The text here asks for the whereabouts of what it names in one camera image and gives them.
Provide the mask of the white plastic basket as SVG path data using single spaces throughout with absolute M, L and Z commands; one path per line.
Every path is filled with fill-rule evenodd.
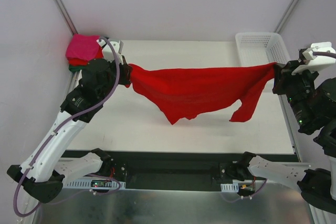
M 290 60 L 285 43 L 278 33 L 237 33 L 235 40 L 239 61 L 243 67 L 272 62 L 286 64 Z

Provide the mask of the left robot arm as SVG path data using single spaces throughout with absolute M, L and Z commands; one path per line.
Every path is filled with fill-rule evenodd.
M 125 59 L 119 62 L 94 59 L 82 69 L 81 79 L 61 104 L 42 142 L 22 164 L 11 165 L 7 170 L 19 188 L 46 204 L 69 182 L 88 174 L 111 174 L 111 157 L 99 148 L 70 164 L 60 165 L 58 161 L 72 140 L 103 108 L 117 85 L 131 83 L 130 73 L 131 67 Z

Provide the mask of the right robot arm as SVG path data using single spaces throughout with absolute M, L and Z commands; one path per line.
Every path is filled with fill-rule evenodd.
M 301 194 L 310 205 L 335 213 L 335 79 L 327 79 L 318 87 L 316 70 L 295 73 L 302 64 L 289 61 L 274 66 L 274 94 L 285 95 L 299 125 L 299 133 L 311 135 L 329 158 L 330 170 L 290 168 L 245 152 L 241 159 L 225 169 L 232 179 L 246 180 L 252 176 L 270 179 Z

